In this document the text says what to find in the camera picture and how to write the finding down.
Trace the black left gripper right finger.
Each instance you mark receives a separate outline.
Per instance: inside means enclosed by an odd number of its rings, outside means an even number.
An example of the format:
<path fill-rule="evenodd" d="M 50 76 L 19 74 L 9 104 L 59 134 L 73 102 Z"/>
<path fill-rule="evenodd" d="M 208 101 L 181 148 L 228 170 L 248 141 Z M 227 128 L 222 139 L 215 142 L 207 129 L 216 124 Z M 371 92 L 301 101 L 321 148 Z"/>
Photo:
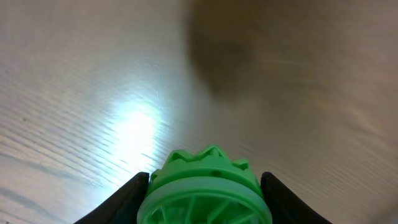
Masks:
<path fill-rule="evenodd" d="M 271 172 L 262 174 L 261 190 L 273 224 L 331 224 Z"/>

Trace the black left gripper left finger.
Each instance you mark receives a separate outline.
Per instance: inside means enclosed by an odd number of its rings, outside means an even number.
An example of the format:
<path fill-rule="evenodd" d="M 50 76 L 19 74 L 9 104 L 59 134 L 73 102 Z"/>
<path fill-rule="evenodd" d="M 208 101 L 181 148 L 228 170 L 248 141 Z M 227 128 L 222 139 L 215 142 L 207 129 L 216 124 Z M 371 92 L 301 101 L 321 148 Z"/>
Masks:
<path fill-rule="evenodd" d="M 149 173 L 139 172 L 102 204 L 74 224 L 137 223 L 138 209 L 149 186 Z"/>

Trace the green plastic wheel toy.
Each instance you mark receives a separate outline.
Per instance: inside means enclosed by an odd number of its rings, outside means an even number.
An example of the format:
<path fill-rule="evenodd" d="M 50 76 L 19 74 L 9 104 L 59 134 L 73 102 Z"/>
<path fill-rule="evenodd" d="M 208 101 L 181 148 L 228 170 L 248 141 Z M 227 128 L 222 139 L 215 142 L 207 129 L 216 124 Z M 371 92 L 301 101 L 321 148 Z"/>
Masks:
<path fill-rule="evenodd" d="M 137 222 L 272 224 L 272 215 L 248 160 L 232 161 L 212 145 L 170 153 L 150 175 Z"/>

